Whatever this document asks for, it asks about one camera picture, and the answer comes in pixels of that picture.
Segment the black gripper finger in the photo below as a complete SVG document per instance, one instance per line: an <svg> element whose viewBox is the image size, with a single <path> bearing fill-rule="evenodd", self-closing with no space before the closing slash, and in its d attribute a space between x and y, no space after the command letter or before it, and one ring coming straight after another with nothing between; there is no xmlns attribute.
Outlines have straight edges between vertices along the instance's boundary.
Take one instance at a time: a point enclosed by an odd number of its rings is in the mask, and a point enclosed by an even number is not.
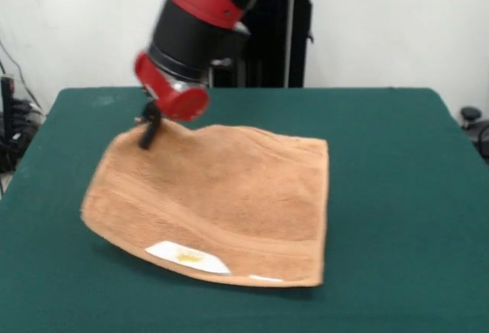
<svg viewBox="0 0 489 333"><path fill-rule="evenodd" d="M148 149L151 146L161 125L160 110L155 109L154 111L145 112L141 116L141 123L146 124L146 129L141 135L138 144L141 149Z"/></svg>
<svg viewBox="0 0 489 333"><path fill-rule="evenodd" d="M143 123L151 122L153 118L153 102L148 101L145 103L142 112L135 118L135 124L141 125Z"/></svg>

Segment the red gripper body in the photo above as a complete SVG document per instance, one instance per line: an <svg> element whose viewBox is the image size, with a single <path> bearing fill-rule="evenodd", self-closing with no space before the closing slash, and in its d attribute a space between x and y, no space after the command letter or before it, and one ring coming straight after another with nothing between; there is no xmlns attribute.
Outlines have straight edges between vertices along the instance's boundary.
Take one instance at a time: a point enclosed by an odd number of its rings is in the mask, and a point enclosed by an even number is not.
<svg viewBox="0 0 489 333"><path fill-rule="evenodd" d="M137 55L134 73L157 108L172 120L192 121L209 105L209 94L202 83L182 81L166 74L144 51Z"/></svg>

